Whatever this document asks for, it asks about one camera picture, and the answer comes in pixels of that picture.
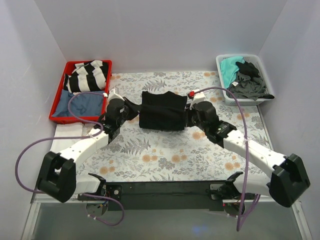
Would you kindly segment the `black t-shirt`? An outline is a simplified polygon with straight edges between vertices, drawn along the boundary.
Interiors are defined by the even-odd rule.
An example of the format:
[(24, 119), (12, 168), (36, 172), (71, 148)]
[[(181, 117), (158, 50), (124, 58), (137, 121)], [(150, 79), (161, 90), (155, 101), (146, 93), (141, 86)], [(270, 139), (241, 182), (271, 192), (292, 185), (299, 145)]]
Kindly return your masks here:
[(139, 127), (158, 131), (183, 131), (186, 127), (187, 99), (187, 96), (171, 91), (162, 94), (144, 91), (139, 113)]

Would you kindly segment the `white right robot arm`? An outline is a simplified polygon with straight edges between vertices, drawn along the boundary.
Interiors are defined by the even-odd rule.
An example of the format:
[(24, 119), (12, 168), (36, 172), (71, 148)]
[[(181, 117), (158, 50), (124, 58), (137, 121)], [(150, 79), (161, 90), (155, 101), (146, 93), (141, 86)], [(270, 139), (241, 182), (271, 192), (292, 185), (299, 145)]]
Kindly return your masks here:
[(311, 183), (301, 157), (285, 156), (270, 150), (244, 134), (234, 125), (219, 119), (216, 109), (208, 101), (187, 104), (186, 125), (198, 127), (210, 142), (234, 152), (248, 160), (265, 173), (259, 179), (245, 179), (241, 172), (229, 177), (224, 185), (214, 191), (226, 198), (237, 199), (244, 192), (270, 196), (278, 204), (289, 208), (310, 187)]

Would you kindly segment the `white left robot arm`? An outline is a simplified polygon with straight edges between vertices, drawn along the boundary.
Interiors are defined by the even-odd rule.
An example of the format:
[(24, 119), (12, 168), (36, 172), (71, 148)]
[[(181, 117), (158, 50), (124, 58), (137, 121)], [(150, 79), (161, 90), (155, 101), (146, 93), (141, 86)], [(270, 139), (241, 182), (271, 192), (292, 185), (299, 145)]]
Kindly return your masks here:
[(121, 126), (134, 119), (141, 106), (127, 98), (114, 98), (109, 101), (94, 127), (72, 146), (58, 153), (48, 152), (36, 181), (38, 190), (61, 203), (67, 202), (73, 195), (90, 194), (95, 200), (106, 196), (106, 180), (94, 173), (77, 175), (77, 169), (97, 150), (110, 144), (120, 133)]

